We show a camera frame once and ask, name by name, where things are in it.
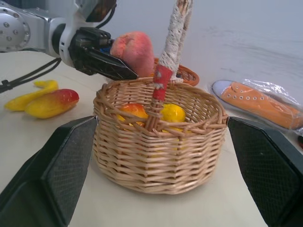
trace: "black cable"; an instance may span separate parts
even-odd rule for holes
[[[116,6],[117,6],[117,4],[111,9],[110,14],[107,17],[107,19],[104,22],[102,22],[101,24],[99,24],[96,28],[100,29],[101,27],[103,27],[104,25],[106,25],[111,20],[111,18],[113,17],[113,15],[115,13]]]
[[[56,59],[50,61],[49,63],[45,64],[44,66],[41,66],[40,68],[38,68],[38,69],[36,69],[36,70],[34,70],[34,71],[32,71],[32,72],[30,72],[30,73],[24,75],[24,76],[19,77],[19,78],[15,79],[15,80],[12,80],[10,83],[19,82],[19,81],[21,81],[21,80],[24,80],[24,79],[26,79],[26,78],[29,78],[29,77],[35,75],[36,73],[39,73],[39,72],[41,72],[42,70],[45,70],[47,67],[53,65],[54,63],[56,63],[56,62],[59,61],[59,60],[61,60],[61,59],[60,59],[60,58],[56,58]]]
[[[56,59],[50,61],[49,63],[45,64],[44,66],[36,69],[35,71],[30,72],[30,73],[28,73],[28,74],[26,74],[26,75],[24,75],[24,76],[22,76],[20,78],[17,78],[15,80],[12,80],[11,82],[8,82],[7,80],[2,81],[2,85],[0,85],[0,93],[3,93],[3,92],[8,91],[8,90],[11,90],[14,87],[17,87],[17,86],[20,86],[20,85],[25,84],[27,82],[30,82],[30,81],[32,81],[34,79],[37,79],[37,78],[39,78],[39,77],[41,77],[41,76],[43,76],[43,75],[45,75],[45,74],[53,71],[55,68],[58,67],[58,65],[60,64],[60,62],[61,62],[61,59],[60,58],[56,58]],[[44,71],[44,72],[42,72],[42,73],[40,73],[38,75],[35,75],[35,74],[41,72],[42,70],[45,70],[47,67],[50,67],[54,63],[55,63],[55,65],[52,66],[50,69],[48,69],[48,70],[46,70],[46,71]]]

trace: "woven rim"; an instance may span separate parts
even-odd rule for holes
[[[166,103],[186,111],[187,122],[159,122],[147,131],[137,122],[147,119],[119,111],[127,102],[149,109],[152,78],[113,81],[94,99],[100,123],[94,158],[111,181],[144,193],[179,194],[205,183],[215,170],[224,141],[227,115],[217,99],[188,84],[175,84]],[[121,122],[118,115],[126,120]]]
[[[151,74],[151,77],[154,76],[155,69],[156,69],[156,66],[158,64],[158,61],[159,61],[159,58],[155,58],[155,63],[154,63],[155,65],[154,65],[154,69],[153,69],[153,72]],[[189,84],[193,87],[196,86],[200,81],[199,76],[195,72],[193,72],[192,70],[184,67],[183,65],[179,65],[178,74],[181,74],[181,76],[183,78],[183,83]]]

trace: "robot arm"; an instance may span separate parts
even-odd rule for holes
[[[61,18],[0,0],[0,52],[44,52],[88,75],[136,79],[137,74],[124,61],[102,51],[113,40],[110,33],[94,27],[115,7],[116,0],[73,0],[69,16]]]

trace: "yellow fruit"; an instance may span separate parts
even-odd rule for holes
[[[185,111],[175,104],[165,104],[161,114],[162,120],[167,122],[184,122],[186,116]]]
[[[71,110],[79,102],[79,95],[71,89],[60,89],[36,98],[25,108],[25,113],[40,119],[55,117]]]
[[[34,99],[58,89],[58,83],[55,80],[36,81],[34,85],[42,89],[14,98],[13,100],[10,100],[8,103],[6,103],[4,107],[11,111],[24,111],[25,107]]]
[[[124,106],[122,106],[122,108],[120,108],[121,111],[130,113],[132,115],[135,115],[137,117],[141,117],[141,118],[148,118],[147,113],[145,112],[144,106],[138,103],[129,103],[129,104],[125,104]],[[125,121],[124,117],[118,115],[118,120],[120,121]],[[138,125],[140,126],[144,126],[143,122],[137,122]]]

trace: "white wall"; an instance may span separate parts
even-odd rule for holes
[[[67,15],[65,0],[49,0]],[[160,55],[175,0],[118,0],[103,29],[117,37],[146,32]],[[195,0],[181,63],[205,86],[216,79],[266,80],[285,86],[303,100],[302,0]]]

